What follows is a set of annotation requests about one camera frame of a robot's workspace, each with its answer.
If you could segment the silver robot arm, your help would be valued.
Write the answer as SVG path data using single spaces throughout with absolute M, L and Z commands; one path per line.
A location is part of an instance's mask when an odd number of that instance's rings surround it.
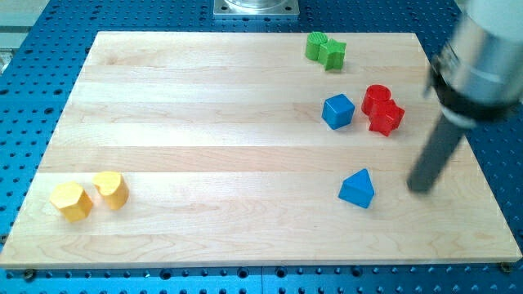
M 522 3 L 465 5 L 452 38 L 431 60 L 427 91 L 441 115 L 413 165 L 407 186 L 427 193 L 465 133 L 512 114 L 522 102 Z

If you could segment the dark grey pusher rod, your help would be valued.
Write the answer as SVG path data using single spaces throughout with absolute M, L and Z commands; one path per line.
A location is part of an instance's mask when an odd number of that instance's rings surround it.
M 406 183 L 411 191 L 428 193 L 432 189 L 464 133 L 464 128 L 455 125 L 443 114 L 439 117 L 409 173 Z

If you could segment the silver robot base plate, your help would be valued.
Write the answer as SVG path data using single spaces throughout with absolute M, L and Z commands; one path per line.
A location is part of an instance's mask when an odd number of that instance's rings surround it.
M 298 0 L 214 0 L 215 18 L 298 17 Z

